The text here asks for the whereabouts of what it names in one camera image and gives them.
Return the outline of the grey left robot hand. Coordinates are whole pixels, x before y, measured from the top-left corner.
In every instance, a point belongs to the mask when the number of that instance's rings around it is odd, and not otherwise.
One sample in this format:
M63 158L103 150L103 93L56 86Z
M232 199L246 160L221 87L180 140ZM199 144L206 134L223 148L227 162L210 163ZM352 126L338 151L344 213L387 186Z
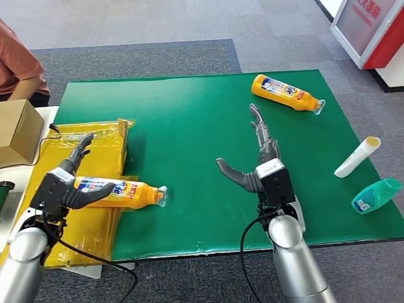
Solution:
M93 139L93 133L85 135L76 147L73 148L68 158L63 160L59 165L60 168L73 177L73 180L70 181L70 185L67 187L67 190L66 190L62 197L61 206L79 210L106 198L115 188L116 185L114 183L109 182L100 189L85 193L73 186L76 173L80 166L82 160L85 155L90 153L90 150L87 150L86 148L90 145Z

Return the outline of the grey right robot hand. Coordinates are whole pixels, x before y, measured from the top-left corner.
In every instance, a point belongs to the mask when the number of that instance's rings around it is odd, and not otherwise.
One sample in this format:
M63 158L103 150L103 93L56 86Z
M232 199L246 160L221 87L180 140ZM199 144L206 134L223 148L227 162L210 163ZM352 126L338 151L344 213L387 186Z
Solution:
M249 105L250 114L254 119L251 122L251 126L255 130L259 146L259 164L264 164L274 158L280 158L280 153L277 142L271 138L270 132L263 119L261 111L254 104ZM217 158L215 160L219 170L228 179L241 186L249 193L259 193L264 188L254 172L239 172L230 167L224 159Z

